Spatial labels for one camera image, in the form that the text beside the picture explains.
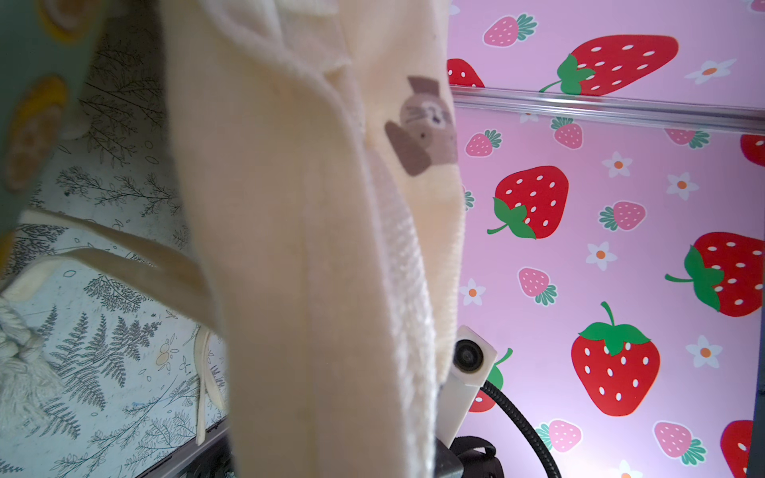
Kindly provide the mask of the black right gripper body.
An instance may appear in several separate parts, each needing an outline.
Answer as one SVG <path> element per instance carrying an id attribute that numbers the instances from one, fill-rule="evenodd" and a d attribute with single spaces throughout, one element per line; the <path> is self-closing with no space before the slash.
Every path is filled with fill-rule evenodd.
<path id="1" fill-rule="evenodd" d="M 457 437 L 450 447 L 436 440 L 435 478 L 504 478 L 496 447 L 476 436 Z"/>

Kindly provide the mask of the beige animal print pillow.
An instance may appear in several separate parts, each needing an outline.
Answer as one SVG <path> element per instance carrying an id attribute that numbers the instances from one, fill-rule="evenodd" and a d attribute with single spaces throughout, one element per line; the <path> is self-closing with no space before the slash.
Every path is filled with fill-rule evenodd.
<path id="1" fill-rule="evenodd" d="M 195 255 L 87 260 L 221 334 L 244 477 L 430 477 L 464 200 L 446 1 L 163 1 Z"/>

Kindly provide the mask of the yellow lemon print pillow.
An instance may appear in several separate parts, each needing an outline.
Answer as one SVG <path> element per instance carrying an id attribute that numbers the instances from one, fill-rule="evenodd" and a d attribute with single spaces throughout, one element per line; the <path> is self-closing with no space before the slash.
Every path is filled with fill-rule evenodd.
<path id="1" fill-rule="evenodd" d="M 1 3 L 1 266 L 83 87 L 109 1 Z"/>

